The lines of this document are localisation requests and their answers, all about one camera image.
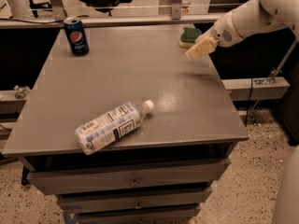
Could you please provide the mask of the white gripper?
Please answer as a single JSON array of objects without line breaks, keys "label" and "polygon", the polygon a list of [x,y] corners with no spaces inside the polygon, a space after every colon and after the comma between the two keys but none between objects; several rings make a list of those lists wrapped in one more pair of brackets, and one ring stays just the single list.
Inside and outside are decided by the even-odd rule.
[{"label": "white gripper", "polygon": [[243,41],[244,38],[237,32],[233,22],[233,13],[229,12],[217,21],[211,29],[199,35],[191,48],[186,52],[190,59],[196,59],[216,50],[216,47],[229,48]]}]

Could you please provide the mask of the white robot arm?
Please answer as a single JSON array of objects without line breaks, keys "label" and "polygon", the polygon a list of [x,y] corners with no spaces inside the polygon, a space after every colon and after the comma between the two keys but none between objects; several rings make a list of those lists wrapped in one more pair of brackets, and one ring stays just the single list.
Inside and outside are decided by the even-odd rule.
[{"label": "white robot arm", "polygon": [[[299,0],[249,0],[216,20],[195,39],[186,55],[207,55],[255,34],[288,28],[299,40]],[[299,224],[299,147],[289,156],[280,180],[271,224]]]}]

